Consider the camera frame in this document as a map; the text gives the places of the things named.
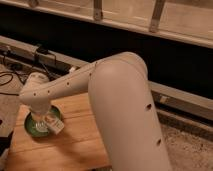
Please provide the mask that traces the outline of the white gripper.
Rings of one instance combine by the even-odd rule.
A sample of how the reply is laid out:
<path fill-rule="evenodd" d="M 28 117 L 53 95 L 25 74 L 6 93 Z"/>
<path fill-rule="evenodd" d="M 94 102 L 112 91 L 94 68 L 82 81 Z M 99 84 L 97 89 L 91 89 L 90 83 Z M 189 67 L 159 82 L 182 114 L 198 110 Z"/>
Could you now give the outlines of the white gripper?
<path fill-rule="evenodd" d="M 35 122 L 41 122 L 43 118 L 49 113 L 49 110 L 36 110 L 31 109 L 31 116 Z"/>

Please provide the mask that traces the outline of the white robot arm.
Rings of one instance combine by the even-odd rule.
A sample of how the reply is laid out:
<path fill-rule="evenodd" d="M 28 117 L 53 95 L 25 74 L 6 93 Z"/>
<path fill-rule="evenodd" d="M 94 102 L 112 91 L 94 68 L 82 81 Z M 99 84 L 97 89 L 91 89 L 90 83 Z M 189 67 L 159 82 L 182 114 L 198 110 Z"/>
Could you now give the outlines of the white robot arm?
<path fill-rule="evenodd" d="M 54 99 L 87 93 L 113 171 L 172 171 L 144 60 L 122 52 L 53 81 L 29 75 L 19 98 L 45 115 Z"/>

